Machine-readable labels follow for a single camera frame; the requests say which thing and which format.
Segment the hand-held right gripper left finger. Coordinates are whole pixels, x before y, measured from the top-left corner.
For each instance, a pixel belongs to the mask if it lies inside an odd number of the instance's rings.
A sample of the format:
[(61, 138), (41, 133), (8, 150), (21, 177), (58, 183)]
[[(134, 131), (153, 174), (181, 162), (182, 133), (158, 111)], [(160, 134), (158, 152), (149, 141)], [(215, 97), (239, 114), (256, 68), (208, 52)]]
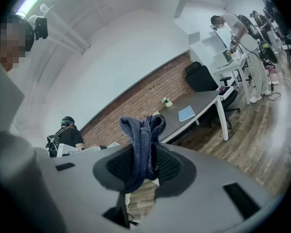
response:
[(110, 172), (132, 155), (132, 146), (83, 150), (50, 158), (35, 149), (43, 183), (39, 223), (44, 233), (128, 233), (124, 181)]

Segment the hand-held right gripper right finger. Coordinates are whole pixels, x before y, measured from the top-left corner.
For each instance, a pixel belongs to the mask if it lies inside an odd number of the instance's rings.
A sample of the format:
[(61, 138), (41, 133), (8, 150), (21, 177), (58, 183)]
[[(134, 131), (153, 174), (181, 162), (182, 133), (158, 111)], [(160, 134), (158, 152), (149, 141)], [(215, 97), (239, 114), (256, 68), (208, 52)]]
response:
[(273, 197), (231, 163), (186, 148), (157, 144), (180, 162), (162, 182), (145, 218), (147, 233), (249, 233), (273, 210)]

